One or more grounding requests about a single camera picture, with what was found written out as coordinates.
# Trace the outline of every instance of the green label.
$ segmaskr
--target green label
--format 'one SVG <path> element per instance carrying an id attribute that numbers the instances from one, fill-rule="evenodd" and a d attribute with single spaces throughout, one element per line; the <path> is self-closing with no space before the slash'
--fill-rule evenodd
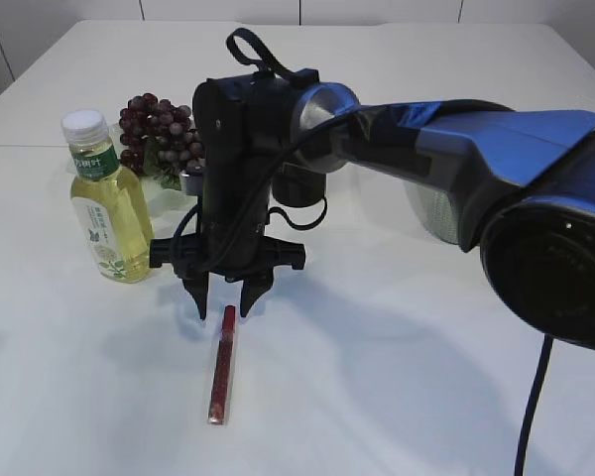
<path id="1" fill-rule="evenodd" d="M 119 168 L 119 159 L 114 147 L 96 156 L 86 156 L 84 154 L 73 154 L 75 167 L 80 177 L 89 180 L 99 180 L 102 177 L 109 176 Z"/>

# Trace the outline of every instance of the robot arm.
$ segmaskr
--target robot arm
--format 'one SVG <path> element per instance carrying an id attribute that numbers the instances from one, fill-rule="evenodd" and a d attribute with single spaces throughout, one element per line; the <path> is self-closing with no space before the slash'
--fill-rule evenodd
<path id="1" fill-rule="evenodd" d="M 236 38 L 260 59 L 245 57 Z M 287 70 L 249 30 L 227 47 L 258 71 L 208 79 L 194 94 L 206 148 L 197 232 L 180 236 L 183 224 L 151 247 L 151 266 L 173 264 L 201 318 L 210 272 L 243 281 L 244 316 L 276 266 L 303 268 L 301 244 L 265 236 L 270 192 L 310 206 L 324 197 L 324 174 L 350 162 L 444 192 L 458 245 L 480 245 L 509 308 L 595 348 L 595 113 L 472 100 L 362 106 L 315 70 Z"/>

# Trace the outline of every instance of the bottle label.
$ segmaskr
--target bottle label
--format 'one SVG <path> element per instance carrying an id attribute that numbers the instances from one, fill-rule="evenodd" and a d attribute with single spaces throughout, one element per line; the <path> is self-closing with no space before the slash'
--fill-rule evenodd
<path id="1" fill-rule="evenodd" d="M 117 153 L 112 146 L 96 156 L 73 154 L 72 159 L 75 161 L 79 176 L 89 180 L 99 180 L 119 168 L 119 159 L 117 159 Z"/>
<path id="2" fill-rule="evenodd" d="M 117 280 L 126 278 L 125 263 L 108 210 L 102 204 L 81 196 L 73 198 L 72 204 L 101 274 Z"/>

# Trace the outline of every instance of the cylindrical object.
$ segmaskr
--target cylindrical object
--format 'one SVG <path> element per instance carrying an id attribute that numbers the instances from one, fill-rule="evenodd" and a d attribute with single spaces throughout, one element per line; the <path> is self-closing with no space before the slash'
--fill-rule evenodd
<path id="1" fill-rule="evenodd" d="M 595 349 L 595 133 L 493 217 L 480 246 L 490 283 L 518 317 Z"/>
<path id="2" fill-rule="evenodd" d="M 458 213 L 446 193 L 407 181 L 404 185 L 410 205 L 423 227 L 438 239 L 458 243 Z"/>
<path id="3" fill-rule="evenodd" d="M 282 205 L 293 208 L 312 206 L 326 195 L 326 176 L 284 164 L 273 177 L 271 192 Z"/>
<path id="4" fill-rule="evenodd" d="M 77 169 L 70 197 L 99 272 L 123 283 L 142 280 L 154 234 L 139 179 L 119 165 L 101 113 L 72 112 L 61 125 Z"/>

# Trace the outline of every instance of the black strap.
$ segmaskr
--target black strap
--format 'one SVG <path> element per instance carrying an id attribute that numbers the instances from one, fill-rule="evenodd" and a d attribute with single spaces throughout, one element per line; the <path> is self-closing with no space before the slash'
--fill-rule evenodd
<path id="1" fill-rule="evenodd" d="M 252 59 L 247 57 L 238 45 L 236 44 L 236 38 L 239 38 L 246 42 L 254 52 L 258 55 L 259 59 Z M 302 69 L 300 71 L 293 72 L 284 67 L 273 53 L 267 48 L 263 41 L 258 36 L 246 28 L 238 28 L 231 35 L 227 37 L 227 49 L 231 55 L 241 64 L 245 66 L 254 65 L 260 71 L 272 71 L 282 79 L 288 81 L 291 86 L 297 89 L 304 89 L 312 84 L 319 82 L 319 74 L 315 69 Z"/>
<path id="2" fill-rule="evenodd" d="M 319 225 L 322 221 L 324 221 L 324 218 L 326 217 L 326 212 L 328 211 L 328 200 L 326 199 L 326 197 L 324 196 L 322 198 L 323 202 L 324 202 L 324 209 L 321 210 L 321 213 L 319 214 L 319 216 L 317 217 L 317 219 L 315 221 L 312 221 L 306 225 L 298 225 L 297 223 L 293 223 L 292 220 L 289 218 L 289 216 L 287 215 L 287 213 L 279 208 L 278 206 L 274 206 L 272 208 L 269 208 L 269 211 L 267 212 L 267 219 L 269 219 L 269 217 L 274 214 L 274 213 L 278 213 L 279 215 L 281 215 L 285 221 L 287 222 L 287 224 L 289 226 L 291 226 L 291 228 L 293 230 L 297 230 L 297 231 L 308 231 L 308 230 L 312 230 L 313 228 L 315 228 L 317 225 Z"/>

